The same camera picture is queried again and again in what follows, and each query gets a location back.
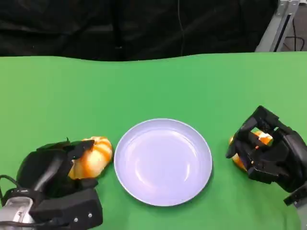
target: green cloth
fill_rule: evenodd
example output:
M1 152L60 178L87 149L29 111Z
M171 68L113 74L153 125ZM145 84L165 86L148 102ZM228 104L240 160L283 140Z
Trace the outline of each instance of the green cloth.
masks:
M120 185L113 164L99 179L104 230L298 230L276 184L247 178L225 158L228 140L258 105L307 139L307 53L216 54L135 62L61 57L0 59L1 174L47 143L106 136L115 148L133 125L172 118L198 130L213 174L193 200L152 207ZM9 183L1 181L3 189Z

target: orange and white object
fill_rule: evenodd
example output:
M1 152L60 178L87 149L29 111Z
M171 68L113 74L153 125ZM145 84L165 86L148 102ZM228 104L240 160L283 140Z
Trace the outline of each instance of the orange and white object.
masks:
M91 137L83 140L95 142L81 158L73 160L73 166L68 174L73 180L98 177L112 159L112 145L106 137Z
M254 134L256 134L259 137L259 140L266 145L269 144L269 142L273 139L270 134L264 133L262 131L256 131L254 132ZM232 160L239 168L243 169L244 171L247 171L237 153L232 157Z

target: black curtain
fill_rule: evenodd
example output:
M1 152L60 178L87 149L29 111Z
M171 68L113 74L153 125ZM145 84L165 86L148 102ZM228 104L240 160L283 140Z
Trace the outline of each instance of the black curtain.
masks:
M1 0L0 56L101 61L253 52L277 0Z

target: silver metal bracket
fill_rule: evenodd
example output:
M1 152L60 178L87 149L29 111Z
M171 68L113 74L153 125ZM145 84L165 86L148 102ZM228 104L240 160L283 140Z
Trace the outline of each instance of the silver metal bracket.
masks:
M273 15L256 52L276 52L281 50L299 3L300 0L279 1L276 13Z

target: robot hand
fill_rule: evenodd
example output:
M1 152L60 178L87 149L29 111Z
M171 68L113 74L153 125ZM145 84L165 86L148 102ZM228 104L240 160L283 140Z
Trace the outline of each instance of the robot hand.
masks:
M258 128L272 136L265 145L252 130ZM270 184L276 182L287 192L302 193L307 180L307 146L301 136L279 121L279 117L259 106L235 133L226 157L238 154L252 180ZM295 202L295 195L285 199Z
M8 178L17 188L2 197L0 230L12 227L85 230L102 224L102 207L95 178L72 180L72 160L80 158L93 140L48 144L31 152L17 173Z

